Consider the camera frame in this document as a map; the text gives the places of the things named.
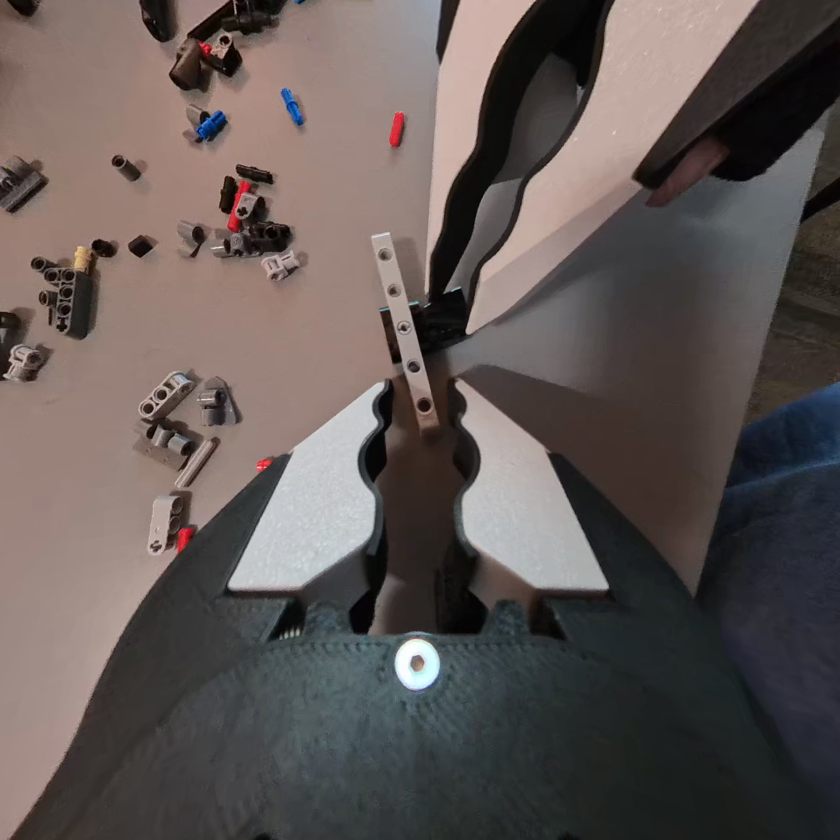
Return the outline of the red pin with grey connector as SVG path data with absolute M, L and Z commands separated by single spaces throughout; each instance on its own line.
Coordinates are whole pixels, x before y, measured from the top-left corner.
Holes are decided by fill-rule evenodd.
M 160 557 L 174 550 L 181 552 L 195 538 L 198 526 L 192 516 L 193 494 L 189 490 L 159 495 L 152 502 L 146 551 Z

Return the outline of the grey double lego connector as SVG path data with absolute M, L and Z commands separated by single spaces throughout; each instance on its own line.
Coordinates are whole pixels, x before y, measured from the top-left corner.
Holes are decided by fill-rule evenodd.
M 48 183 L 46 177 L 32 164 L 18 156 L 1 163 L 1 208 L 15 214 Z

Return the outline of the small grey black brick assembly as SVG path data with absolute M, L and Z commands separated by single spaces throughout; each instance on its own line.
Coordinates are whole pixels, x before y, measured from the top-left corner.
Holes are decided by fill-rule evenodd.
M 409 308 L 422 355 L 445 350 L 466 337 L 467 306 L 459 287 L 446 292 L 439 301 L 411 301 Z

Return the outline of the person's right hand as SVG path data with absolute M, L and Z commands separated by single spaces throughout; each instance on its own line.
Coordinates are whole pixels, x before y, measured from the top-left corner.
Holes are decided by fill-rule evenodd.
M 713 173 L 730 155 L 730 149 L 715 136 L 707 136 L 695 143 L 678 162 L 675 169 L 646 201 L 647 207 L 666 207 L 692 186 Z

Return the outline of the long light grey lego beam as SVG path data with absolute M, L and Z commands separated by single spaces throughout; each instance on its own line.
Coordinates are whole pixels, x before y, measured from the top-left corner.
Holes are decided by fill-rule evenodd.
M 448 427 L 447 370 L 421 349 L 392 234 L 374 234 L 371 246 L 384 295 L 381 313 L 387 312 L 390 318 L 390 326 L 384 331 L 394 372 L 406 387 L 410 414 L 421 442 L 435 445 L 443 440 Z

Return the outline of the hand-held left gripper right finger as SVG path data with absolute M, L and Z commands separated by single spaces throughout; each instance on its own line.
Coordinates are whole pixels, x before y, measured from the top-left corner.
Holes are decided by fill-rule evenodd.
M 602 602 L 610 585 L 551 453 L 465 380 L 454 380 L 454 630 L 501 603 L 539 624 L 548 601 Z

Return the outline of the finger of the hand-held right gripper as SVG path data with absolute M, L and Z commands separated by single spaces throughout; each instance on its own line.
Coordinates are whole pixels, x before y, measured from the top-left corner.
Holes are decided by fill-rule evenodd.
M 640 190 L 634 174 L 754 1 L 620 1 L 570 136 L 523 184 L 510 233 L 479 270 L 466 330 L 527 296 Z
M 613 2 L 442 2 L 427 230 L 427 299 L 440 299 L 508 158 L 532 80 L 555 56 L 594 80 Z

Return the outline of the dark grey angled lego beam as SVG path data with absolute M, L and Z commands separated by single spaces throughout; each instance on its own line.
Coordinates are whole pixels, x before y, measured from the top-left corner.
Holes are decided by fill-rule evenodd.
M 30 268 L 37 272 L 46 287 L 38 292 L 38 303 L 46 310 L 48 325 L 72 340 L 84 340 L 89 333 L 93 280 L 72 267 L 35 256 Z

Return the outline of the blue pin with grey connector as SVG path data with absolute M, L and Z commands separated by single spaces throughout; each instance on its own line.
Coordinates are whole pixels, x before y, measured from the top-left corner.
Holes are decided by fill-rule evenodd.
M 185 107 L 185 116 L 191 127 L 186 136 L 196 144 L 213 141 L 228 124 L 224 112 L 210 112 L 195 104 Z

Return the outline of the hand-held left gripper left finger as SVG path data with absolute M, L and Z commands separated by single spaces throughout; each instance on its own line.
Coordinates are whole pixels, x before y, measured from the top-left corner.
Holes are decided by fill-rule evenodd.
M 228 580 L 236 594 L 347 609 L 369 631 L 385 581 L 382 494 L 393 385 L 374 384 L 301 441 L 281 470 Z

